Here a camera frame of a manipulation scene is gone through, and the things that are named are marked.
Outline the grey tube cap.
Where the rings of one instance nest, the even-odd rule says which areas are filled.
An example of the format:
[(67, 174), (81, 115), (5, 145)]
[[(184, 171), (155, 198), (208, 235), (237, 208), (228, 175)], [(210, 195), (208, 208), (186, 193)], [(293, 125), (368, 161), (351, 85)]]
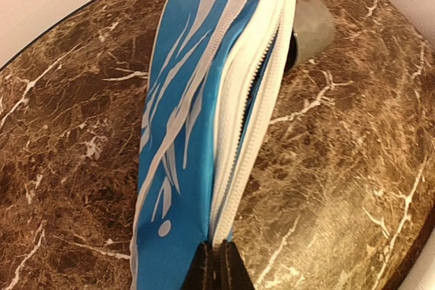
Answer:
[(323, 52), (334, 40), (332, 13), (320, 0), (297, 0), (285, 69)]

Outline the blue racket cover bag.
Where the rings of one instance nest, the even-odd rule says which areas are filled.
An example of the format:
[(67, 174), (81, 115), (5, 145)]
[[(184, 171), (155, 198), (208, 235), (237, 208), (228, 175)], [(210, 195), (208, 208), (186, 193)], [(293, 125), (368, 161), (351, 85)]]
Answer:
[(268, 129), (296, 0), (167, 0), (141, 123), (132, 289), (181, 289), (196, 248), (214, 261)]

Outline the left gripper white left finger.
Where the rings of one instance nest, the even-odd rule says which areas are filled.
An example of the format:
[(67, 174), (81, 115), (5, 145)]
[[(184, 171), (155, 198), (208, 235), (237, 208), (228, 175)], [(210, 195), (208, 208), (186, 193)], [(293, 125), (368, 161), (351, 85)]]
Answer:
[(182, 290), (214, 289), (213, 250), (208, 242), (202, 242), (196, 248)]

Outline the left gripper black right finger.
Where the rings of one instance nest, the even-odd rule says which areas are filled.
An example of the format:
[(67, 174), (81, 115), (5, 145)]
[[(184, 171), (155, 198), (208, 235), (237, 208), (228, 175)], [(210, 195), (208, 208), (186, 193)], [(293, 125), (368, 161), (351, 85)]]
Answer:
[(217, 289), (254, 290), (254, 284), (236, 244), (225, 240), (217, 257)]

